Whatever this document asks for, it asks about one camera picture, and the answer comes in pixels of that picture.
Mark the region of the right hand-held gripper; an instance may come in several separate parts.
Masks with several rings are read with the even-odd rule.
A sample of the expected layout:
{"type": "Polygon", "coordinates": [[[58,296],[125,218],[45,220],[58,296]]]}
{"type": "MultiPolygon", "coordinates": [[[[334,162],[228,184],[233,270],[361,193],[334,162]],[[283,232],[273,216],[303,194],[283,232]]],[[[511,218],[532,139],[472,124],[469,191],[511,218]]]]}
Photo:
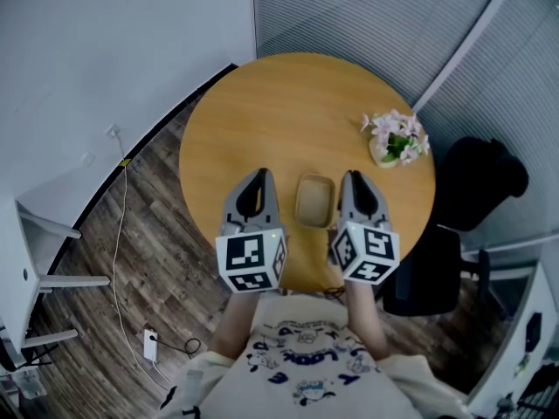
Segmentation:
{"type": "Polygon", "coordinates": [[[342,178],[338,210],[330,249],[342,278],[380,285],[400,265],[399,235],[392,230],[382,192],[362,172],[349,170],[342,178]]]}

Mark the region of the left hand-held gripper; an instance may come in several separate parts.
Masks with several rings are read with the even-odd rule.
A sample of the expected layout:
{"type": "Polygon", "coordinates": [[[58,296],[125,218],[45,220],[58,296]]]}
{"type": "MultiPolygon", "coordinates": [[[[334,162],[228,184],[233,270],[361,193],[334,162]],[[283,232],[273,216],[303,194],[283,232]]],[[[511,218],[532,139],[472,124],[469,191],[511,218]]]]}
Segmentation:
{"type": "Polygon", "coordinates": [[[258,168],[225,200],[220,235],[216,237],[219,276],[235,293],[265,292],[280,285],[287,259],[286,226],[273,173],[258,168]],[[249,217],[239,212],[260,212],[249,217]]]}

